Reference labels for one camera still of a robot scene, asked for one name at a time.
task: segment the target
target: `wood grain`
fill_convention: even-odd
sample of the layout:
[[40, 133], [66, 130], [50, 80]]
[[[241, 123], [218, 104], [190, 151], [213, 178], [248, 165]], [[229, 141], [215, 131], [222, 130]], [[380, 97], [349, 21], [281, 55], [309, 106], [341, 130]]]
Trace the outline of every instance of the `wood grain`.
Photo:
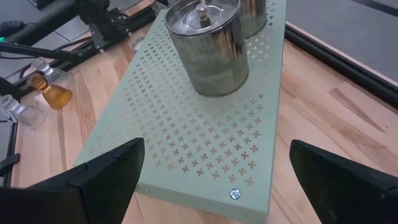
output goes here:
[[[47, 108], [49, 117], [34, 131], [18, 129], [16, 153], [21, 161], [13, 169], [13, 187], [27, 187], [72, 168], [134, 57], [132, 42], [149, 27], [74, 68], [74, 96], [62, 110], [51, 110], [38, 92], [22, 99]], [[284, 47], [280, 94], [269, 223], [320, 222], [290, 165], [293, 139], [398, 175], [398, 112], [289, 42]], [[135, 194], [124, 223], [238, 222]]]

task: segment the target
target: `canister lid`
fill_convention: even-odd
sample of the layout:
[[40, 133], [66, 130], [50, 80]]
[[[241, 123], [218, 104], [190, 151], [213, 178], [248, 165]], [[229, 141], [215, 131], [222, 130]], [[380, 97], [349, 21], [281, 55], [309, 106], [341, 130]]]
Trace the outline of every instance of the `canister lid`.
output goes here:
[[166, 24], [176, 35], [201, 35], [226, 24], [238, 10], [239, 0], [179, 0], [167, 12]]

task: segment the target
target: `glass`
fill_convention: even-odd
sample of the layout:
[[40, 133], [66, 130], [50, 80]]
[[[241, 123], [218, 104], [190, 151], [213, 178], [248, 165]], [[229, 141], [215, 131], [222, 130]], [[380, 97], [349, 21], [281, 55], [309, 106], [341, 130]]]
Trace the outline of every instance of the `glass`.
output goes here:
[[11, 95], [0, 98], [0, 107], [29, 130], [39, 127], [47, 119], [47, 111], [18, 103]]
[[13, 117], [8, 110], [5, 110], [1, 105], [0, 105], [0, 114], [3, 114], [6, 117], [6, 120], [9, 121], [10, 123], [17, 123], [17, 120], [15, 117]]
[[168, 2], [169, 2], [168, 6], [162, 4], [162, 3], [158, 2], [158, 1], [154, 1], [152, 3], [151, 7], [155, 11], [155, 16], [157, 16], [159, 14], [160, 10], [168, 9], [175, 1], [177, 1], [177, 0], [168, 0]]
[[33, 74], [27, 80], [27, 84], [40, 90], [44, 99], [53, 110], [63, 108], [72, 98], [72, 91], [57, 85], [50, 85], [48, 81], [38, 73]]
[[44, 60], [39, 57], [37, 60], [31, 63], [31, 66], [44, 73], [45, 79], [51, 85], [57, 85], [66, 88], [73, 80], [72, 74], [64, 72], [61, 69], [52, 68]]

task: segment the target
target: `silver canister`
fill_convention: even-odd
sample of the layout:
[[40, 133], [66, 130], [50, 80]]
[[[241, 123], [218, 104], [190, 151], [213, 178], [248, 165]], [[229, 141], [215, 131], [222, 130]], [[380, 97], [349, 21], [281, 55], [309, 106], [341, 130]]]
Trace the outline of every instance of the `silver canister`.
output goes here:
[[266, 0], [241, 0], [242, 23], [245, 38], [260, 32], [267, 24]]
[[179, 0], [166, 14], [178, 55], [202, 95], [230, 94], [248, 77], [239, 10], [239, 0]]

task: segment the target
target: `perforated metal tray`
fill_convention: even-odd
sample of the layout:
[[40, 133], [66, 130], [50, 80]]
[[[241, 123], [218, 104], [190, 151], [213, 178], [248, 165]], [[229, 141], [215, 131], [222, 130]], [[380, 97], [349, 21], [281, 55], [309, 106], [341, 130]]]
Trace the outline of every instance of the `perforated metal tray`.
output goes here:
[[[199, 95], [164, 24], [163, 10], [75, 164], [132, 138], [146, 158], [136, 191], [245, 222], [269, 212], [285, 1], [269, 1], [269, 22], [246, 41], [250, 74], [235, 93]], [[230, 192], [239, 189], [240, 198]]]

